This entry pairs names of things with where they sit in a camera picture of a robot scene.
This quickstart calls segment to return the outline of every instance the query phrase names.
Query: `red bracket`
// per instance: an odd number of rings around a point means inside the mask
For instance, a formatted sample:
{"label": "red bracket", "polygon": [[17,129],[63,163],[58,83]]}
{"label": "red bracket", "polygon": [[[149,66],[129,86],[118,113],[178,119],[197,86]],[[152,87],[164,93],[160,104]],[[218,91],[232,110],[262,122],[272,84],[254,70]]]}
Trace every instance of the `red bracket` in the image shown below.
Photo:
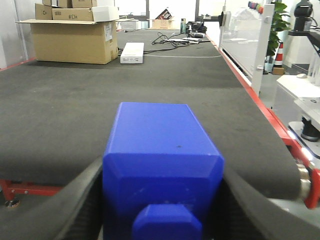
{"label": "red bracket", "polygon": [[0,179],[0,185],[6,201],[13,200],[16,194],[53,196],[63,188],[62,186],[37,185],[31,182],[13,183],[4,179]]}
{"label": "red bracket", "polygon": [[320,198],[320,170],[315,168],[311,173],[311,190],[309,196],[304,200],[308,209],[314,209],[318,206]]}

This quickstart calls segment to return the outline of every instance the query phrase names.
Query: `stacked boxes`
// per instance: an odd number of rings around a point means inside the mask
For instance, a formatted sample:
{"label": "stacked boxes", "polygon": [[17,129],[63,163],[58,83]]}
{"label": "stacked boxes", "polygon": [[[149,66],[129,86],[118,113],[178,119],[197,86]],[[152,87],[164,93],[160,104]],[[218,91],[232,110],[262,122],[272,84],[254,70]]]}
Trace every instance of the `stacked boxes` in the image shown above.
{"label": "stacked boxes", "polygon": [[113,0],[42,0],[31,24],[38,61],[106,64],[118,57]]}

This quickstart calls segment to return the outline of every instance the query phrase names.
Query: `black rubber flap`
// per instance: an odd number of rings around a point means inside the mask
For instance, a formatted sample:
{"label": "black rubber flap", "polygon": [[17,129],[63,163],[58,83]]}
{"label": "black rubber flap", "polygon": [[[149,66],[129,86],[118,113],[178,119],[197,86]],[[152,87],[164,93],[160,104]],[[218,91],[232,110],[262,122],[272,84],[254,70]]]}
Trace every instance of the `black rubber flap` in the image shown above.
{"label": "black rubber flap", "polygon": [[97,240],[102,226],[102,160],[59,193],[0,224],[1,239]]}
{"label": "black rubber flap", "polygon": [[217,206],[222,213],[220,216],[223,224],[220,223],[220,227],[223,230],[215,239],[319,239],[320,228],[275,205],[244,181],[233,169],[229,167],[225,169],[224,181],[230,194],[224,194],[223,200],[220,201],[222,204]]}

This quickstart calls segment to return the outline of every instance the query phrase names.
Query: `label on box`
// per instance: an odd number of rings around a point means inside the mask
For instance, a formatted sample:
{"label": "label on box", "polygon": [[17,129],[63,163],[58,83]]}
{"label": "label on box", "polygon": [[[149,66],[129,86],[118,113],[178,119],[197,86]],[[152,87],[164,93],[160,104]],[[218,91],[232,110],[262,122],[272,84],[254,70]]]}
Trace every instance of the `label on box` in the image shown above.
{"label": "label on box", "polygon": [[104,38],[106,42],[112,39],[112,24],[104,25]]}

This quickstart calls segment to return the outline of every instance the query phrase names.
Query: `metal frame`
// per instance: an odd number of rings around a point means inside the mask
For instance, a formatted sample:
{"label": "metal frame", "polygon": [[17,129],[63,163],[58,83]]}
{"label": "metal frame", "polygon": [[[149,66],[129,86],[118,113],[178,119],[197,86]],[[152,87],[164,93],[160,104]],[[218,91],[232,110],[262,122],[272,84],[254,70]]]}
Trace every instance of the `metal frame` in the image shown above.
{"label": "metal frame", "polygon": [[11,180],[0,179],[0,186],[6,201],[12,201],[16,194],[53,196],[62,186],[37,185],[33,182],[15,183]]}

